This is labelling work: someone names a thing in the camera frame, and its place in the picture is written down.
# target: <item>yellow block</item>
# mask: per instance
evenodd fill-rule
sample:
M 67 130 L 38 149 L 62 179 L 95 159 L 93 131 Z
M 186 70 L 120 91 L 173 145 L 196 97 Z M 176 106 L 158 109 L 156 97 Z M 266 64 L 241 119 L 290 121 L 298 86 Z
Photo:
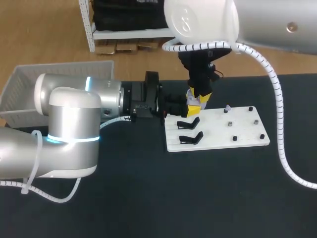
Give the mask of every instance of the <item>yellow block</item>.
M 190 91 L 192 92 L 192 95 L 195 97 L 195 90 L 194 90 L 194 88 L 190 87 Z
M 201 110 L 201 106 L 188 106 L 187 117 L 199 114 Z
M 210 96 L 212 95 L 212 93 L 209 93 L 208 95 L 206 96 L 202 96 L 202 95 L 199 95 L 199 100 L 200 100 L 200 103 L 206 103 L 208 102 Z

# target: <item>white cable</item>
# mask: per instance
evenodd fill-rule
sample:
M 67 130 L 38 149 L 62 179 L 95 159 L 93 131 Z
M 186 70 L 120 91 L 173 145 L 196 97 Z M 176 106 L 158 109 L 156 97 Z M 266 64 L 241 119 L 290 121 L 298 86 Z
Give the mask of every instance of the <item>white cable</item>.
M 162 48 L 165 51 L 172 51 L 172 52 L 183 52 L 183 51 L 196 51 L 196 50 L 206 50 L 206 49 L 217 49 L 217 48 L 224 48 L 230 49 L 230 45 L 225 41 L 215 41 L 215 42 L 208 42 L 208 43 L 201 43 L 201 44 L 193 44 L 193 45 L 175 45 L 179 43 L 177 39 L 173 39 L 171 41 L 166 42 Z M 239 51 L 246 53 L 247 55 L 252 56 L 257 62 L 259 62 L 264 70 L 267 72 L 271 83 L 273 85 L 274 93 L 275 93 L 275 100 L 276 100 L 276 110 L 277 110 L 277 148 L 278 148 L 278 155 L 282 166 L 286 173 L 297 183 L 308 187 L 317 189 L 317 183 L 308 182 L 298 175 L 296 175 L 292 169 L 290 168 L 284 149 L 284 103 L 283 103 L 283 94 L 280 82 L 278 77 L 271 66 L 271 64 L 266 60 L 264 56 L 262 56 L 259 52 L 255 49 L 246 46 L 244 44 L 237 43 L 237 48 Z
M 37 135 L 38 148 L 36 150 L 36 156 L 35 156 L 35 161 L 34 161 L 34 165 L 33 165 L 33 169 L 32 169 L 31 175 L 29 177 L 29 180 L 27 180 L 27 178 L 26 178 L 27 182 L 26 182 L 25 187 L 22 188 L 22 190 L 21 190 L 22 194 L 28 194 L 29 193 L 29 187 L 31 186 L 31 184 L 32 184 L 32 182 L 34 180 L 36 172 L 38 171 L 38 168 L 39 168 L 39 165 L 40 165 L 40 152 L 41 152 L 42 147 L 43 147 L 42 133 L 39 130 L 33 130 L 31 134 L 32 135 Z
M 103 124 L 100 125 L 100 129 L 104 128 L 105 126 L 107 125 L 110 125 L 112 123 L 115 123 L 115 122 L 118 122 L 118 121 L 130 121 L 130 117 L 119 117 L 119 118 L 114 118 L 114 119 L 111 119 Z M 33 170 L 31 172 L 31 175 L 30 175 L 30 178 L 32 177 L 32 173 L 33 171 L 35 171 L 35 174 L 36 174 L 36 171 L 37 171 L 37 168 L 39 166 L 39 159 L 38 159 L 38 155 L 39 155 L 39 152 L 41 150 L 41 144 L 38 143 L 38 150 L 37 150 L 37 154 L 36 154 L 36 159 L 35 159 L 35 162 L 34 162 L 34 167 L 33 167 Z M 78 178 L 76 180 L 76 183 L 72 189 L 72 191 L 70 192 L 70 194 L 66 197 L 66 198 L 56 198 L 56 197 L 53 197 L 49 194 L 47 194 L 46 192 L 43 192 L 42 190 L 34 187 L 34 186 L 31 186 L 28 188 L 28 190 L 32 191 L 32 192 L 35 192 L 37 193 L 38 195 L 52 201 L 52 202 L 56 202 L 56 203 L 65 203 L 65 202 L 68 202 L 75 194 L 78 186 L 79 186 L 79 183 L 80 183 L 80 180 L 81 178 Z M 26 189 L 27 188 L 27 184 L 25 183 L 22 183 L 22 182 L 16 182 L 16 181 L 3 181 L 3 180 L 0 180 L 0 186 L 11 186 L 11 187 L 20 187 L 22 189 Z
M 100 125 L 100 130 L 101 130 L 102 128 L 104 128 L 105 126 L 110 125 L 110 124 L 115 123 L 115 122 L 118 122 L 118 121 L 130 121 L 130 117 L 129 117 L 129 116 L 126 116 L 126 117 L 118 117 L 118 118 L 114 118 L 114 119 L 108 120 L 108 121 L 106 121 L 106 122 L 104 122 L 104 123 L 102 123 L 102 124 Z

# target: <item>white robotic arm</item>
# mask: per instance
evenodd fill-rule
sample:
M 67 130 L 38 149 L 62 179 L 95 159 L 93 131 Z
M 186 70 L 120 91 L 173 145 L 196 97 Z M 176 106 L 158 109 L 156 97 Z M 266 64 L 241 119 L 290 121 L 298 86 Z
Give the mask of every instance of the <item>white robotic arm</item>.
M 239 42 L 317 53 L 315 0 L 165 0 L 168 27 L 183 44 Z
M 165 16 L 176 39 L 163 45 L 172 52 L 232 49 L 246 53 L 267 72 L 275 92 L 277 147 L 286 173 L 297 183 L 317 189 L 317 183 L 296 175 L 284 149 L 284 103 L 271 64 L 246 44 L 315 54 L 317 2 L 314 0 L 165 0 Z

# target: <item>black mat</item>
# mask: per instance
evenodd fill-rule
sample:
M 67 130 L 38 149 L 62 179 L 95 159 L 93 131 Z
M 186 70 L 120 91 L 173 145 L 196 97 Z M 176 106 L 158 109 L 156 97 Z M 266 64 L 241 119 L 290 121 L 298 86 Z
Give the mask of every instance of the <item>black mat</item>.
M 280 77 L 290 166 L 317 182 L 317 75 Z M 164 82 L 185 92 L 186 82 Z M 317 191 L 288 177 L 278 159 L 273 89 L 267 77 L 231 78 L 214 87 L 209 108 L 255 106 L 271 144 L 168 153 L 156 120 L 102 131 L 97 171 L 66 204 L 0 188 L 4 238 L 316 238 Z M 37 179 L 64 197 L 75 180 Z

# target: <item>wooden floor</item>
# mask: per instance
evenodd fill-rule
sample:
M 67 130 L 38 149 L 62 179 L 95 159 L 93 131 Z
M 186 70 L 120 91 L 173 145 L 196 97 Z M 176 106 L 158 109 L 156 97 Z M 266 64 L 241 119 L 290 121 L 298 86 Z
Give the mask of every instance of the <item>wooden floor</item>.
M 260 49 L 279 74 L 317 73 L 317 57 Z M 118 80 L 143 80 L 146 70 L 160 79 L 187 79 L 176 53 L 138 52 L 99 56 L 89 52 L 77 0 L 0 1 L 0 89 L 16 65 L 113 60 Z M 225 76 L 263 75 L 245 55 L 230 54 L 216 63 Z

